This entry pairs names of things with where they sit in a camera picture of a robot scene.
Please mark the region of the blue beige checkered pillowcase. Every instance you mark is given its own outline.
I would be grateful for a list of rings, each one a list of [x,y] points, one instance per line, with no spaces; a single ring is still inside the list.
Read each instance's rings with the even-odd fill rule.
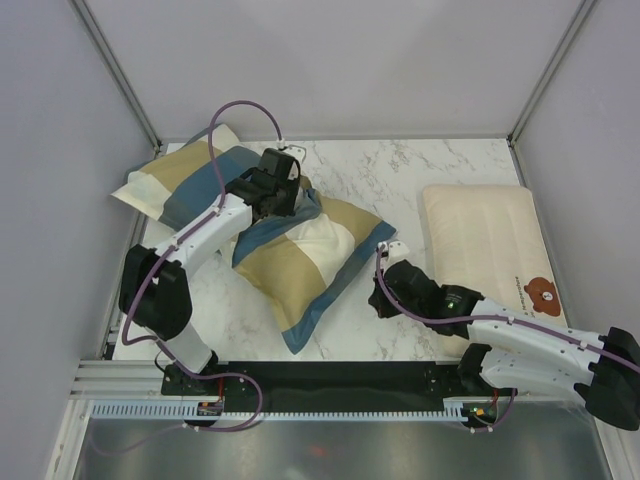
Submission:
[[[226,125],[135,167],[113,197],[174,231],[211,206],[228,182],[260,160]],[[395,228],[378,216],[318,192],[302,178],[287,217],[263,219],[222,248],[227,264],[264,294],[292,354],[308,343],[336,301]]]

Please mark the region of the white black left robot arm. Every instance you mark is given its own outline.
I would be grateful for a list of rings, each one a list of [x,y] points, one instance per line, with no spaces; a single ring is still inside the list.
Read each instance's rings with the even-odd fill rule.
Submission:
[[[291,216],[302,197],[298,147],[267,148],[258,164],[221,183],[211,206],[154,247],[133,246],[125,257],[119,308],[125,315],[121,341],[153,341],[184,372],[197,394],[219,380],[217,357],[191,323],[191,277],[232,238],[270,217]]]

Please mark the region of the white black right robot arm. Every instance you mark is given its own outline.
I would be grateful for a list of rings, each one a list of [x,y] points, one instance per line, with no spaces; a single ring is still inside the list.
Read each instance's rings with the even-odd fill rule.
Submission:
[[[467,341],[457,382],[469,394],[489,386],[580,404],[619,429],[639,428],[639,344],[520,316],[481,293],[438,285],[406,260],[376,261],[370,305],[381,318],[404,315],[436,333]]]

